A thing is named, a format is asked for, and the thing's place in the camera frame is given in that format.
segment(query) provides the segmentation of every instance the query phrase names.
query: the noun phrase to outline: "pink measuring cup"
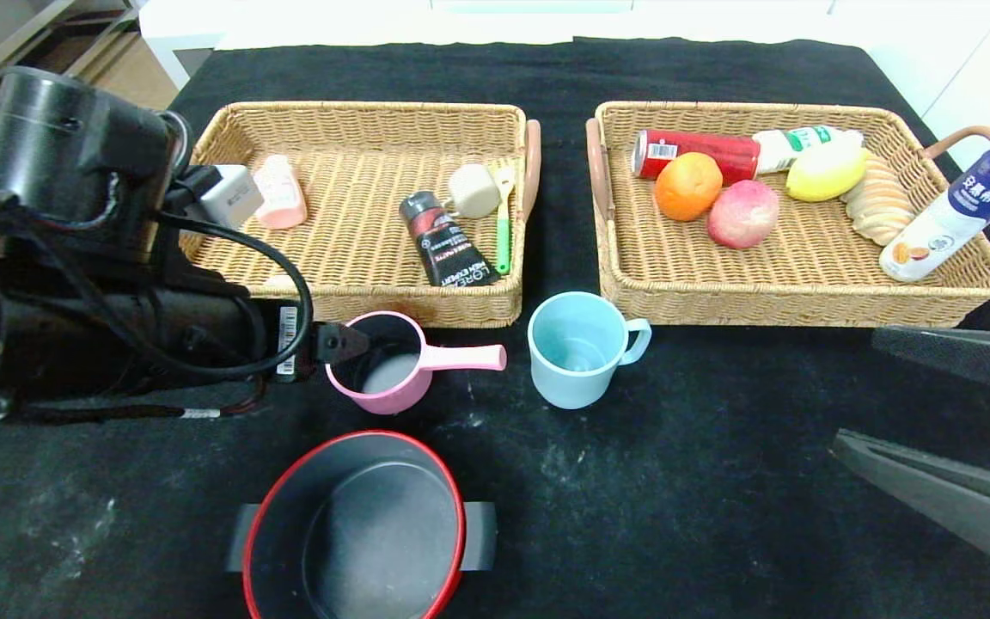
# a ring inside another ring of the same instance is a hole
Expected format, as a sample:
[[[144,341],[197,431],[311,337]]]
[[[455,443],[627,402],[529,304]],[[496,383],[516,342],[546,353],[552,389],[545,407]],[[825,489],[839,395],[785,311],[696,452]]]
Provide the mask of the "pink measuring cup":
[[[370,338],[364,355],[327,365],[327,379],[359,407],[394,415],[413,407],[430,388],[436,370],[502,370],[503,345],[430,346],[423,328],[398,312],[370,312],[346,323]]]

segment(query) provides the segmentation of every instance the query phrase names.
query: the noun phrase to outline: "croissant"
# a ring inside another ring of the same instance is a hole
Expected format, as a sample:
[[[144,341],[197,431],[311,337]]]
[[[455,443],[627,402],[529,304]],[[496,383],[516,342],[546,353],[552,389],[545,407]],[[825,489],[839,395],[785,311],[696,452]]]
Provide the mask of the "croissant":
[[[879,246],[887,246],[915,219],[907,196],[888,160],[870,152],[863,180],[840,199],[846,203],[853,230]]]

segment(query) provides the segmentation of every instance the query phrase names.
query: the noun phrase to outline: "cup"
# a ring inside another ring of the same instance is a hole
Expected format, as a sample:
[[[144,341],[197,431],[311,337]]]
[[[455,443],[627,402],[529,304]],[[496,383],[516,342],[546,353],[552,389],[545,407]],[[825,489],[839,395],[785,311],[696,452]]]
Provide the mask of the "cup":
[[[413,407],[430,388],[436,370],[502,370],[502,345],[430,346],[423,328],[398,312],[370,312],[346,323],[369,337],[364,355],[327,365],[327,379],[359,407],[394,415]]]
[[[638,332],[632,348],[629,333]],[[635,364],[651,340],[644,318],[626,321],[605,298],[565,292],[546,299],[529,318],[534,387],[559,408],[582,408],[602,397],[617,365]]]

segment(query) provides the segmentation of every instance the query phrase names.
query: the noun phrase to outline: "pink bottle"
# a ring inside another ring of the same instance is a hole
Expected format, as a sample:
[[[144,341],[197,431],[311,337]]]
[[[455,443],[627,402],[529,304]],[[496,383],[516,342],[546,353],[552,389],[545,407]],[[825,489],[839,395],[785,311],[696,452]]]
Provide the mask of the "pink bottle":
[[[264,200],[254,215],[263,226],[272,230],[292,228],[308,218],[300,183],[287,156],[268,156],[262,169],[254,173],[254,183]]]

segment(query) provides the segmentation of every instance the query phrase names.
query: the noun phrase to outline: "red soda can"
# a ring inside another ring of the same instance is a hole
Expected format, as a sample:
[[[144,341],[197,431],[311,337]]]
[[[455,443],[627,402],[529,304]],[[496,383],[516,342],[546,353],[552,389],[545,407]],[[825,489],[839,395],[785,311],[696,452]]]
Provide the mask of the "red soda can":
[[[682,153],[704,153],[720,167],[724,184],[754,179],[761,145],[752,138],[644,129],[632,146],[632,175],[656,179]]]

